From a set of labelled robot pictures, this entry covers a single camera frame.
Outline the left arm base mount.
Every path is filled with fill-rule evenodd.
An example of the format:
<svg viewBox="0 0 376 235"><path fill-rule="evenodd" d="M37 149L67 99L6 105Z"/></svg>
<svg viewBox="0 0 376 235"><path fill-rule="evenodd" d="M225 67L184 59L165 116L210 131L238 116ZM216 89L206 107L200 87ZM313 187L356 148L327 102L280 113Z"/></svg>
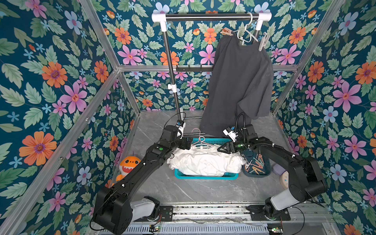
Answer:
<svg viewBox="0 0 376 235"><path fill-rule="evenodd" d="M136 222L171 222L173 217L173 206L159 206L150 216L142 217Z"/></svg>

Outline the white clothespin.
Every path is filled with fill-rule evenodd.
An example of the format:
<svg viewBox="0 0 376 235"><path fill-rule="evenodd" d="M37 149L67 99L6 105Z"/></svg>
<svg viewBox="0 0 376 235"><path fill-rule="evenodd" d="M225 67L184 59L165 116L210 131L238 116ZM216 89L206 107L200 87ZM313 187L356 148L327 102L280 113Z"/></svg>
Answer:
<svg viewBox="0 0 376 235"><path fill-rule="evenodd" d="M270 39L270 35L266 32L263 33L263 36L259 42L259 47L258 47L258 50L261 52L266 46L267 46L267 43L269 42L269 39Z"/></svg>

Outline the white garment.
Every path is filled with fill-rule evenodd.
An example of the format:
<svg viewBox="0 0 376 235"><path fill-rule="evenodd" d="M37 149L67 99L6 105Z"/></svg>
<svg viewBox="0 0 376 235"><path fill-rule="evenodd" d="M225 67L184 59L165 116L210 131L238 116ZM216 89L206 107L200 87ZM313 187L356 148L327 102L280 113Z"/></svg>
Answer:
<svg viewBox="0 0 376 235"><path fill-rule="evenodd" d="M188 176L219 177L226 173L240 173L245 158L240 153L222 153L218 145L212 147L193 147L189 150L177 149L167 160L170 169L177 169Z"/></svg>

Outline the dark grey t-shirt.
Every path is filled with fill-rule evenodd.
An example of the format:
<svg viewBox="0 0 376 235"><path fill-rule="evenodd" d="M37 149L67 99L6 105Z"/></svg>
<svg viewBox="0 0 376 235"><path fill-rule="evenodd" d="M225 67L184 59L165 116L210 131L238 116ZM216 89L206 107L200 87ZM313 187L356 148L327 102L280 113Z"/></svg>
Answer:
<svg viewBox="0 0 376 235"><path fill-rule="evenodd" d="M209 98L200 130L223 136L243 113L246 124L269 116L273 89L272 61L260 43L240 45L237 36L224 36L215 51Z"/></svg>

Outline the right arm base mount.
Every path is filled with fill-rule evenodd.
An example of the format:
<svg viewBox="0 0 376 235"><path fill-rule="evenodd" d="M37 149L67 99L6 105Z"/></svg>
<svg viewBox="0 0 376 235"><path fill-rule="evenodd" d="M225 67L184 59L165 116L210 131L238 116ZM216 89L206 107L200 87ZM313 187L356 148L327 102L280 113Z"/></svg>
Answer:
<svg viewBox="0 0 376 235"><path fill-rule="evenodd" d="M291 221L288 209L281 211L274 209L272 205L249 205L246 210L250 212L253 221Z"/></svg>

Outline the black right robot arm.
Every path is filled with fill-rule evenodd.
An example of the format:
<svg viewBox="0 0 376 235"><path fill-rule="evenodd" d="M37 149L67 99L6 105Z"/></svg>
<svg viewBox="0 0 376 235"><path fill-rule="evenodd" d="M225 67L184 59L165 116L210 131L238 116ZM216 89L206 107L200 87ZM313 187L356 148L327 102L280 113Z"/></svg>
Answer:
<svg viewBox="0 0 376 235"><path fill-rule="evenodd" d="M235 126L223 130L223 134L230 137L231 141L217 150L227 154L251 150L269 158L288 172L288 188L265 201L262 213L267 218L277 217L287 208L314 199L328 190L316 159L304 158L266 137L259 137L251 124L243 122L241 128L238 128L238 121L239 118Z"/></svg>

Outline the white plastic hanger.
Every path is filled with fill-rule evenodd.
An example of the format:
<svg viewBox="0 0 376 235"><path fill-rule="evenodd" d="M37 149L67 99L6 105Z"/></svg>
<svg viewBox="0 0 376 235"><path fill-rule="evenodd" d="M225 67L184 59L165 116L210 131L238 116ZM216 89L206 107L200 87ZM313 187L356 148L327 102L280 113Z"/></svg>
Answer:
<svg viewBox="0 0 376 235"><path fill-rule="evenodd" d="M211 148L211 147L215 147L215 145L207 143L206 138L204 136L199 136L198 138L194 138L191 144L191 149Z"/></svg>
<svg viewBox="0 0 376 235"><path fill-rule="evenodd" d="M248 30L248 27L252 24L254 18L258 18L258 14L248 13L248 15L250 17L249 23L245 24L243 28L232 32L232 36L237 37L241 46L244 46L245 43L255 43L259 41L258 37Z"/></svg>

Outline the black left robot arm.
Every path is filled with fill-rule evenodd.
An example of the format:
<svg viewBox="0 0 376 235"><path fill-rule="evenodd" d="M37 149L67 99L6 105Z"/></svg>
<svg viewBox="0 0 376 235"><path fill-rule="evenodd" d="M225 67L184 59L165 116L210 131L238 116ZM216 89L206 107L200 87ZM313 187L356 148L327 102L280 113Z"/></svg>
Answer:
<svg viewBox="0 0 376 235"><path fill-rule="evenodd" d="M150 146L143 159L124 178L110 188L103 187L97 194L91 221L114 235L121 235L131 222L148 218L158 219L160 202L150 196L133 201L134 194L142 184L159 169L177 149L189 149L191 138L183 136L185 122L166 125L159 140Z"/></svg>

